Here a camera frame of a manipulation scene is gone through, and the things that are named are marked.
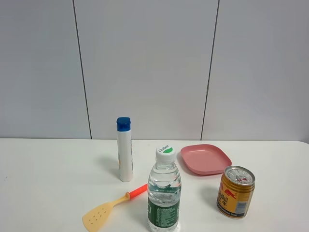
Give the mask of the clear water bottle green label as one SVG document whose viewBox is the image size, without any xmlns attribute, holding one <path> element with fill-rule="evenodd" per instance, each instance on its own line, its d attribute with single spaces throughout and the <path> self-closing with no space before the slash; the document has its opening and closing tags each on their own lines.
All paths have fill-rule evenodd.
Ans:
<svg viewBox="0 0 309 232">
<path fill-rule="evenodd" d="M 156 148 L 147 190 L 148 224 L 153 232 L 173 232 L 178 225 L 182 182 L 175 161 L 171 145 Z"/>
</svg>

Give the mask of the white tube blue cap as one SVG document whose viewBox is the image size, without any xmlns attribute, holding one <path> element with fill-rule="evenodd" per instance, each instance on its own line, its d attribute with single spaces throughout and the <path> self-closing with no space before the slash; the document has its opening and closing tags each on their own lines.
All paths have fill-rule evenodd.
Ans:
<svg viewBox="0 0 309 232">
<path fill-rule="evenodd" d="M 116 121 L 120 180 L 130 182 L 133 178 L 133 155 L 131 141 L 131 120 L 119 117 Z"/>
</svg>

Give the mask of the pink square plate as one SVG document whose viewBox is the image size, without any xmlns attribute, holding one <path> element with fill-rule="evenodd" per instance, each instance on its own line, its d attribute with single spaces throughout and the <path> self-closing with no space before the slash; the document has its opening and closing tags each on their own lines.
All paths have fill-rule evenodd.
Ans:
<svg viewBox="0 0 309 232">
<path fill-rule="evenodd" d="M 180 154 L 187 168 L 197 175 L 222 174 L 232 165 L 223 150 L 210 144 L 189 145 Z"/>
</svg>

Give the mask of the gold energy drink can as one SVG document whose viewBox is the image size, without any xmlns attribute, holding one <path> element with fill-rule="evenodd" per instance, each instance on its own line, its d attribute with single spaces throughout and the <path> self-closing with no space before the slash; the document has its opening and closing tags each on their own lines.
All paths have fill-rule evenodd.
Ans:
<svg viewBox="0 0 309 232">
<path fill-rule="evenodd" d="M 255 176 L 241 166 L 228 166 L 221 178 L 217 196 L 219 211 L 229 218 L 241 219 L 248 212 L 255 189 Z"/>
</svg>

